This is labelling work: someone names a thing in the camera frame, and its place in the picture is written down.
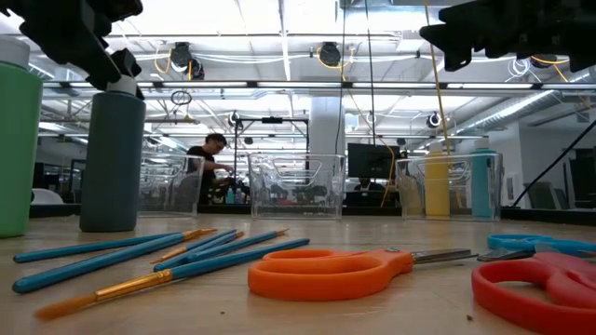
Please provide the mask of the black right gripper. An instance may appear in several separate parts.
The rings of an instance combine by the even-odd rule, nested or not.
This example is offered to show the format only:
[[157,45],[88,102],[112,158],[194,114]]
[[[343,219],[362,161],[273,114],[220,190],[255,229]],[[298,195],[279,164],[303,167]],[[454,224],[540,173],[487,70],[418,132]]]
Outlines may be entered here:
[[472,61],[468,14],[474,49],[488,58],[563,55],[572,72],[596,66],[596,0],[470,0],[441,9],[440,24],[419,31],[431,45],[451,47],[444,50],[446,72]]

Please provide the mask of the dark teal paint bottle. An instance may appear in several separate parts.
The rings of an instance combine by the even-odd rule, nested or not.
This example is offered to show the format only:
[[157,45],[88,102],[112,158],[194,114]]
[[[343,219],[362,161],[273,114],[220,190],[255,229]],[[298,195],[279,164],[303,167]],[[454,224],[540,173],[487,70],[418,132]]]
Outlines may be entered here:
[[136,227],[146,106],[122,76],[92,99],[79,227],[88,233]]

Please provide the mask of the green paint bottle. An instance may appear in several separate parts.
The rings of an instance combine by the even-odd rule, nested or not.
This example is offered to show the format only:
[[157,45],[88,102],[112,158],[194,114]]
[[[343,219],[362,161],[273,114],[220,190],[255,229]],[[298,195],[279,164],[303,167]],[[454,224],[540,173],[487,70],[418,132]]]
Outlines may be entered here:
[[24,235],[32,202],[43,84],[30,47],[0,34],[0,238]]

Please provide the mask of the clear plastic bin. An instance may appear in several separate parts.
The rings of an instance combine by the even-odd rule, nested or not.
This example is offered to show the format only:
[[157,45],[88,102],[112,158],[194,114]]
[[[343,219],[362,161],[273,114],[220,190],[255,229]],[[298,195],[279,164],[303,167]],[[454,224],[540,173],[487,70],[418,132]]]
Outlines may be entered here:
[[501,211],[503,157],[494,152],[492,172],[491,218],[472,215],[471,176],[472,154],[446,154],[449,158],[450,215],[428,217],[425,211],[425,160],[427,156],[401,159],[397,162],[397,185],[401,215],[405,220],[435,221],[498,221]]
[[249,154],[254,219],[339,220],[345,196],[340,154]]
[[138,217],[195,217],[203,163],[202,156],[143,152]]

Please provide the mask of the yellow paint bottle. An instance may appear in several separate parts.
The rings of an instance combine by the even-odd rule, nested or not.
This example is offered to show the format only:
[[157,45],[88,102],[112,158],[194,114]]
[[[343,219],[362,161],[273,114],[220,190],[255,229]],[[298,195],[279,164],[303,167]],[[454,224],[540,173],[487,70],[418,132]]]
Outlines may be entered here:
[[428,217],[450,215],[449,158],[441,142],[429,145],[425,160],[425,211]]

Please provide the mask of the light blue paint bottle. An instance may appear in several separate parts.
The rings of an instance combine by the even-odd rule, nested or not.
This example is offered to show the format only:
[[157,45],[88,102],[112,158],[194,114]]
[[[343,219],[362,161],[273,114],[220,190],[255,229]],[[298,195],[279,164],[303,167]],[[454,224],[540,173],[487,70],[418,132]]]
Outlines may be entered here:
[[475,141],[472,151],[471,201],[472,215],[486,219],[493,215],[492,172],[494,151],[488,138]]

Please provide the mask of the orange handled scissors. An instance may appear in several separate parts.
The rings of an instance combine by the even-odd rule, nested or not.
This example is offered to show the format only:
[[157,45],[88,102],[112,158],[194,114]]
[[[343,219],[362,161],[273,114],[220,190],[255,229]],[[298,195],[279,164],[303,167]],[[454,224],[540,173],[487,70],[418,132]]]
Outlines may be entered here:
[[252,293],[276,300],[331,302],[359,299],[384,290],[417,263],[475,258],[469,249],[369,251],[289,249],[269,253],[248,272]]

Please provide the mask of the blue handled scissors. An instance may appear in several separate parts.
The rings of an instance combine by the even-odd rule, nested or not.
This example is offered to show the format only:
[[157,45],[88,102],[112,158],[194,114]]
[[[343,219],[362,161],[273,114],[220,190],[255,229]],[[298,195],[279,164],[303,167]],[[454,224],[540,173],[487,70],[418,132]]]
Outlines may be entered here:
[[490,251],[477,258],[481,262],[517,260],[539,252],[555,252],[579,258],[596,257],[596,244],[554,238],[540,234],[491,234],[487,237]]

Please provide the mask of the red handled scissors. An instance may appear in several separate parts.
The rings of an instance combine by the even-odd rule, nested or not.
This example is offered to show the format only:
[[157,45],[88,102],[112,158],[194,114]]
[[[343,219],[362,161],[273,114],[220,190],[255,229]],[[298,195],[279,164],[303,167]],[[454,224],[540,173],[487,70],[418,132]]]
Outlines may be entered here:
[[[502,282],[537,285],[550,301],[522,296]],[[472,271],[471,286],[478,305],[522,328],[542,335],[596,335],[596,265],[578,257],[542,252],[488,262]]]

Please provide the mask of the white trash can lid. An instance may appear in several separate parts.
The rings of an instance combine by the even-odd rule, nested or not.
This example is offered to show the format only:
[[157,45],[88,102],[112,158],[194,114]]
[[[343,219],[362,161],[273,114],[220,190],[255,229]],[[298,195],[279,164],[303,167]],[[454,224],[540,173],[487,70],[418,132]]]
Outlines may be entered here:
[[49,206],[49,205],[63,205],[64,202],[61,196],[53,191],[43,188],[32,189],[32,205]]

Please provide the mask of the white pillar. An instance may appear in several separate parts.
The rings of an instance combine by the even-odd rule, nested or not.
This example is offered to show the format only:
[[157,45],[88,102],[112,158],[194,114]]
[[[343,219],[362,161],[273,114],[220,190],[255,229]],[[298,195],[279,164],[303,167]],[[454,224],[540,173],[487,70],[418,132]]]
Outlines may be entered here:
[[345,112],[339,96],[313,97],[309,115],[309,147],[313,154],[345,153]]

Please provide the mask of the long ceiling light strip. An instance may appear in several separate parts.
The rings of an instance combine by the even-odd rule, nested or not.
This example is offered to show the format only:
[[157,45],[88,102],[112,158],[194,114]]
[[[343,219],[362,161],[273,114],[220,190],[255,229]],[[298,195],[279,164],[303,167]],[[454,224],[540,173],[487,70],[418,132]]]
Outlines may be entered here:
[[596,83],[446,83],[430,82],[306,82],[306,81],[174,81],[138,82],[140,88],[355,88],[471,90],[596,90]]

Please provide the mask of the grey office chair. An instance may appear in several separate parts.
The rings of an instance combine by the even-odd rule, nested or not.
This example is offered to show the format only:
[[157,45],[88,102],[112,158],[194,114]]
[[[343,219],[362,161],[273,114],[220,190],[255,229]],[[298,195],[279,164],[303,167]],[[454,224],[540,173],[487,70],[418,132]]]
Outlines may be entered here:
[[568,200],[563,189],[555,188],[551,182],[538,181],[528,189],[531,208],[567,210]]

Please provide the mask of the silver ventilation duct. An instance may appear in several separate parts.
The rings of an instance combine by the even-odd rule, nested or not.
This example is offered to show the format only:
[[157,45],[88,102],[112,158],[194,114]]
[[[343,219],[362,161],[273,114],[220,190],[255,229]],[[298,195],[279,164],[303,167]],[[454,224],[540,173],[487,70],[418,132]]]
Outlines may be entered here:
[[562,102],[564,90],[592,84],[596,85],[596,65],[570,78],[568,82],[544,84],[538,93],[520,100],[511,99],[503,102],[495,112],[476,122],[473,127],[488,130],[505,125],[512,120],[543,111]]

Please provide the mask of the black aluminium table frame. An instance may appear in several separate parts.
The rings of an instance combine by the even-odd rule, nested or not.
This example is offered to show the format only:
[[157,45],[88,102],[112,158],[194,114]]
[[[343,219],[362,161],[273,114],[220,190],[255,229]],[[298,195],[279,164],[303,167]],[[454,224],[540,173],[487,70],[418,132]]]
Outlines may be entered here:
[[[80,204],[31,205],[29,218],[37,219],[78,215],[80,213],[80,208]],[[249,205],[199,206],[198,212],[204,214],[250,215],[251,207]],[[503,220],[509,221],[540,221],[596,227],[596,210],[521,209],[503,207],[501,208],[500,214]],[[382,217],[400,216],[401,208],[347,207],[343,208],[343,215]]]

